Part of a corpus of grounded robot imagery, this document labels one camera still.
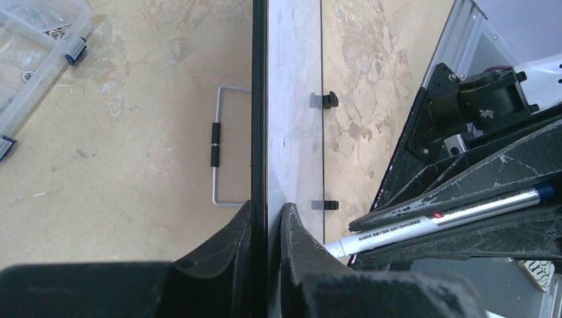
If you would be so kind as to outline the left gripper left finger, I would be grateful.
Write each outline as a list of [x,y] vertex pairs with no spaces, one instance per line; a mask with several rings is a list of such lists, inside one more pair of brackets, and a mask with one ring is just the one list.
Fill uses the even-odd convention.
[[249,317],[251,203],[171,264],[157,317]]

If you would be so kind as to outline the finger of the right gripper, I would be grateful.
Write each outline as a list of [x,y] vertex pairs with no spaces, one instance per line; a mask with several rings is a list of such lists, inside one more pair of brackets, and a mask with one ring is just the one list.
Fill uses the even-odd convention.
[[469,165],[454,159],[443,173],[428,166],[390,197],[379,196],[369,214],[349,223],[353,232],[418,216],[438,207],[530,186],[561,173],[561,121],[552,122]]
[[353,256],[353,270],[387,270],[426,258],[561,260],[561,204],[537,205]]

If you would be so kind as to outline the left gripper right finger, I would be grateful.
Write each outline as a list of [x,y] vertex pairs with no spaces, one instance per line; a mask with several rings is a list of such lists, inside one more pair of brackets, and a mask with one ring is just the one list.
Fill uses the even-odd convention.
[[280,297],[283,317],[332,317],[333,278],[350,269],[304,227],[295,203],[282,208]]

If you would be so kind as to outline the white marker pen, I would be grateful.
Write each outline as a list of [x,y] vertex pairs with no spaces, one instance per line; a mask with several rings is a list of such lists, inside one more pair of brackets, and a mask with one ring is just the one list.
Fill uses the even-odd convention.
[[323,247],[335,258],[459,227],[519,209],[533,207],[560,194],[559,187],[541,182],[442,211],[348,235]]

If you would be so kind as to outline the white whiteboard black frame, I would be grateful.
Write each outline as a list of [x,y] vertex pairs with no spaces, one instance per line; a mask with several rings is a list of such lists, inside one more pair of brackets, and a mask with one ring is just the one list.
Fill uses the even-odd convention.
[[279,317],[282,208],[296,204],[325,241],[321,1],[253,1],[251,95],[251,313]]

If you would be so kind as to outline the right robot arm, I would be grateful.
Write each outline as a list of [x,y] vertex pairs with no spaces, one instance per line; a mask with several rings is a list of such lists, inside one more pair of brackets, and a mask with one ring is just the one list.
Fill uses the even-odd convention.
[[374,198],[353,232],[436,223],[449,208],[540,188],[534,206],[365,252],[351,268],[385,270],[425,258],[511,257],[561,261],[561,101],[530,103],[528,71],[489,68],[466,79],[440,63],[420,87]]

